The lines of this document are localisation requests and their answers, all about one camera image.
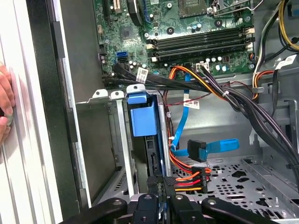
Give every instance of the finger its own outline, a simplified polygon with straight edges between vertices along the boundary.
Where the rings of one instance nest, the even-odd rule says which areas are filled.
[[[6,66],[0,62],[0,72],[2,72],[5,77],[8,79],[9,83],[11,83],[11,75],[10,72],[7,70]]]
[[[0,108],[7,115],[13,114],[13,108],[11,107],[10,100],[2,85],[0,85]]]
[[[0,71],[0,85],[2,85],[4,91],[6,92],[11,106],[15,105],[15,101],[14,101],[14,93],[13,93],[13,89],[11,88],[11,85],[8,81],[8,79],[6,78],[6,76]]]
[[[10,127],[7,127],[6,128],[6,130],[5,130],[5,132],[4,132],[4,134],[3,134],[3,136],[2,136],[2,139],[1,139],[1,141],[0,141],[0,144],[2,144],[4,141],[5,141],[5,139],[8,137],[8,135],[9,135],[9,132],[10,132]]]
[[[3,138],[3,135],[5,133],[7,122],[8,119],[6,117],[0,117],[0,141]]]

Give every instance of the black wire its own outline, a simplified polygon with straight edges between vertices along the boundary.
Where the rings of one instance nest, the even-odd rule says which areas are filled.
[[[219,95],[223,96],[224,98],[229,102],[229,104],[232,106],[234,111],[240,112],[240,106],[238,101],[235,98],[230,97],[228,94],[225,94],[225,91],[223,90],[222,86],[217,82],[217,80],[211,75],[211,73],[206,70],[204,66],[201,66],[200,71],[205,76],[205,78],[209,81],[210,85],[214,87],[216,92],[219,93]]]
[[[298,43],[299,42],[299,37],[294,37],[294,38],[292,38],[292,43],[293,44],[296,44],[296,43]],[[277,56],[279,56],[280,54],[282,54],[284,51],[286,51],[286,50],[289,50],[289,49],[287,49],[287,48],[282,48],[282,49],[280,49],[278,52],[276,52],[275,54],[273,54],[273,55],[271,55],[271,56],[269,56],[268,58],[266,58],[265,59],[265,63],[266,62],[268,62],[268,61],[271,61],[272,59],[274,59],[274,58],[276,58]]]
[[[242,93],[233,90],[231,88],[229,89],[232,94],[234,94],[242,103],[242,106],[244,106],[244,110],[247,113],[248,119],[253,126],[256,133],[274,150],[276,150],[281,156],[283,156],[286,161],[291,164],[293,167],[299,164],[298,154],[295,153],[295,150],[292,146],[292,144],[289,142],[288,138],[285,137],[284,134],[282,134],[281,129],[278,127],[278,124],[273,120],[269,114],[261,109],[259,105],[257,105],[255,102],[253,102],[251,99],[243,95]],[[268,127],[265,125],[265,123],[262,121],[262,119],[259,117],[257,112],[260,113],[264,119],[266,119],[267,123],[269,123],[274,131],[281,137],[281,142],[278,141],[278,139],[273,135],[273,133],[268,129]],[[296,183],[298,186],[298,192],[299,192],[299,171],[295,168],[293,169]]]
[[[278,103],[278,91],[279,91],[279,82],[278,82],[279,70],[275,70],[273,74],[272,80],[272,103],[273,103],[273,111],[271,117],[274,116],[277,103]]]
[[[265,30],[265,35],[262,39],[262,36],[261,36],[261,39],[260,39],[260,43],[262,45],[262,55],[261,55],[261,63],[257,66],[257,71],[260,70],[264,60],[265,60],[265,57],[266,57],[266,40],[267,40],[267,37],[268,37],[268,34],[269,34],[269,31],[270,29],[272,28],[275,20],[278,18],[278,12],[275,13],[274,17],[272,18],[272,20],[270,21],[268,27],[266,27],[266,30]]]
[[[224,89],[228,90],[230,93],[234,94],[237,97],[247,99],[253,105],[253,107],[256,109],[256,111],[267,121],[267,123],[270,124],[270,126],[278,134],[278,136],[280,137],[280,139],[285,143],[285,145],[292,152],[292,155],[294,157],[298,158],[298,154],[297,154],[296,150],[294,149],[293,145],[291,144],[289,138],[283,133],[283,131],[281,130],[281,128],[277,124],[277,122],[273,119],[273,117],[271,117],[268,114],[268,112],[266,112],[266,110],[264,108],[262,108],[259,104],[255,103],[250,98],[248,98],[243,93],[241,93],[241,92],[239,92],[237,90],[234,90],[234,89],[229,88],[229,87],[224,87]]]

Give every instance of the screw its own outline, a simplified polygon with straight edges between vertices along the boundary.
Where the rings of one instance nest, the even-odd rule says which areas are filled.
[[[120,200],[116,200],[115,202],[113,202],[113,205],[120,205],[121,201]]]
[[[209,204],[211,204],[211,205],[216,204],[216,201],[215,201],[215,200],[208,200],[207,202],[208,202]]]
[[[206,12],[207,12],[208,14],[212,14],[212,13],[213,13],[213,9],[212,9],[212,8],[207,8],[207,9],[206,9]]]
[[[144,197],[144,199],[146,199],[146,200],[150,200],[151,199],[151,196],[150,195],[146,195],[145,197]]]
[[[176,199],[178,199],[178,200],[182,200],[182,199],[183,199],[183,196],[181,196],[181,195],[177,195],[177,196],[176,196]]]

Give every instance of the yellow wire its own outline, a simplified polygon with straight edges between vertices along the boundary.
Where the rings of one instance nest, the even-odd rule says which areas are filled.
[[[283,38],[286,40],[286,42],[288,44],[290,44],[293,48],[295,48],[296,50],[299,50],[299,46],[296,44],[293,44],[291,42],[291,40],[289,39],[288,35],[286,34],[285,31],[285,21],[284,21],[284,4],[285,4],[285,0],[282,0],[279,11],[278,11],[278,17],[279,17],[279,26],[280,26],[280,30],[281,30],[281,34],[283,36]]]
[[[201,82],[211,93],[215,94],[216,96],[218,96],[220,99],[224,99],[223,97],[219,96],[218,93],[216,93],[201,77],[199,77],[197,74],[195,74],[194,72],[192,72],[191,70],[183,67],[183,66],[178,66],[177,68],[180,68],[181,70],[186,70],[187,72],[189,72],[195,79],[197,79],[199,82]]]
[[[180,189],[175,189],[175,191],[188,191],[188,190],[201,190],[201,188],[190,188],[190,189],[180,188]]]

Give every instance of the ventilation holes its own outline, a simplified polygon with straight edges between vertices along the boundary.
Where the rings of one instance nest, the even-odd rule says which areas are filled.
[[[126,178],[126,173],[124,173],[124,175],[121,177],[120,181],[118,182],[118,184],[114,188],[114,191],[117,191],[121,187],[121,185],[122,185],[123,181],[125,180],[125,178]]]

